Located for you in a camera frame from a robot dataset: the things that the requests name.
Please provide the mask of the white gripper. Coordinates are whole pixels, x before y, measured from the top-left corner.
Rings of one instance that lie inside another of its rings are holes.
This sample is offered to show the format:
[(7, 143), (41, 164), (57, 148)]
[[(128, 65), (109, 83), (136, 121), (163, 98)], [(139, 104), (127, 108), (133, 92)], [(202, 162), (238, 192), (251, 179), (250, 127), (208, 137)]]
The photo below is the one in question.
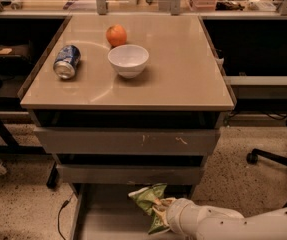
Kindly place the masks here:
[[(166, 212), (165, 209), (157, 207), (168, 207), (168, 209)], [(157, 199), (152, 209), (154, 226), (169, 226), (174, 233), (189, 237), (196, 236), (198, 217), (202, 207), (193, 201), (185, 198), (176, 200), (175, 197)]]

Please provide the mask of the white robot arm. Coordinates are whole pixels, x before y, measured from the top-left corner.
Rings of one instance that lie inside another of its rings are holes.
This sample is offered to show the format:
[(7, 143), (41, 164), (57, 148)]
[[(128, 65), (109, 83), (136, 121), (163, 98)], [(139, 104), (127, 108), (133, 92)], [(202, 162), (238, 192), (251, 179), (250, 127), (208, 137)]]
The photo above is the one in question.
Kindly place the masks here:
[(244, 217), (232, 209), (167, 198), (152, 209), (171, 231), (192, 240), (287, 240), (287, 207)]

